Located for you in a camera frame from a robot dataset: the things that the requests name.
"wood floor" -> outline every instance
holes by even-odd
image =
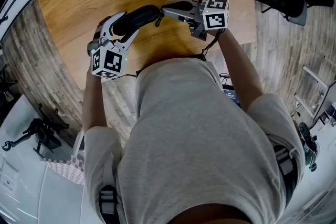
[[[243,48],[256,66],[265,91],[280,95],[289,111],[296,108],[295,92],[313,106],[321,88],[302,66],[307,65],[327,83],[333,81],[336,69],[323,56],[336,62],[336,6],[309,8],[304,27],[287,22],[276,10],[260,11],[261,3],[256,2],[257,40]],[[18,90],[36,108],[42,103],[50,111],[59,109],[59,115],[70,124],[70,129],[60,135],[72,145],[81,128],[83,91],[62,62],[37,0],[27,5],[1,45],[2,60],[8,62],[10,75],[19,81]],[[226,70],[218,47],[214,46],[207,58],[218,72]],[[135,78],[123,77],[103,84],[108,124],[120,133],[123,143],[135,124],[135,83]]]

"cable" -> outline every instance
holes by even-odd
[[[225,31],[225,29],[219,29],[216,33],[215,38],[209,43],[208,46],[206,46],[204,49],[202,49],[202,54],[204,56],[206,56],[206,54],[208,53],[208,50],[214,45],[214,43],[216,43],[218,41],[219,36],[221,35],[221,33],[224,33],[224,31]]]
[[[220,78],[223,78],[223,79],[222,79],[222,84],[223,84],[224,80],[225,80],[224,84],[226,84],[227,79],[230,78],[230,75],[229,75],[228,73],[225,73],[225,72],[224,72],[224,73],[220,73],[220,74],[219,74],[219,77],[220,77]]]
[[[119,79],[119,78],[124,77],[124,76],[130,76],[130,77],[135,77],[135,78],[138,77],[137,75],[125,74],[125,75],[122,75],[122,76],[120,76],[120,77],[113,78],[113,79],[111,79],[111,80]]]

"person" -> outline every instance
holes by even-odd
[[[98,214],[101,188],[114,184],[120,223],[275,223],[286,190],[274,144],[295,159],[298,182],[304,154],[280,97],[264,94],[260,78],[227,29],[219,46],[237,106],[211,62],[168,59],[141,71],[136,114],[124,149],[107,127],[101,79],[87,73],[82,108],[85,189]]]

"shoulder strap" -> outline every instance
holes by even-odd
[[[99,209],[106,224],[119,224],[117,212],[117,191],[111,185],[105,186],[99,193]]]
[[[287,148],[281,145],[276,145],[273,149],[286,187],[287,207],[298,183],[298,166],[295,158],[290,158]]]

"fiducial marker cube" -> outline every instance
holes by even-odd
[[[126,61],[127,58],[120,52],[101,46],[91,54],[91,72],[105,79],[118,77],[122,74]]]
[[[202,16],[205,30],[227,28],[230,17],[229,0],[207,0]]]

